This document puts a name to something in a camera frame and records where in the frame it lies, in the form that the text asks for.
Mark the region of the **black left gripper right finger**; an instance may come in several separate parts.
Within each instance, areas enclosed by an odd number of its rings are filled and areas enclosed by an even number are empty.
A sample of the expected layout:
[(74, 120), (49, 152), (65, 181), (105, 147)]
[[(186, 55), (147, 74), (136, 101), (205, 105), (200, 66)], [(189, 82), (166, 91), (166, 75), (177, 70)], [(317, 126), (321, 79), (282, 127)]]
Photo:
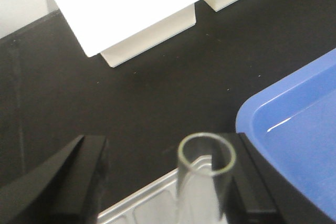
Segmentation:
[(244, 133), (220, 135), (237, 154), (228, 223), (334, 223), (277, 172)]

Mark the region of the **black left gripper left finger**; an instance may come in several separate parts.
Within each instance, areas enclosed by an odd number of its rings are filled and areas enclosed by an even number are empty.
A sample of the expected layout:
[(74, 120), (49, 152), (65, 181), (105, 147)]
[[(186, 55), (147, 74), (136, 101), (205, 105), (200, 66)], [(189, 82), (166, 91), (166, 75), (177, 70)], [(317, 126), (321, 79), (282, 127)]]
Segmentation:
[(104, 136), (79, 135), (1, 187), (1, 223), (97, 223), (107, 147)]

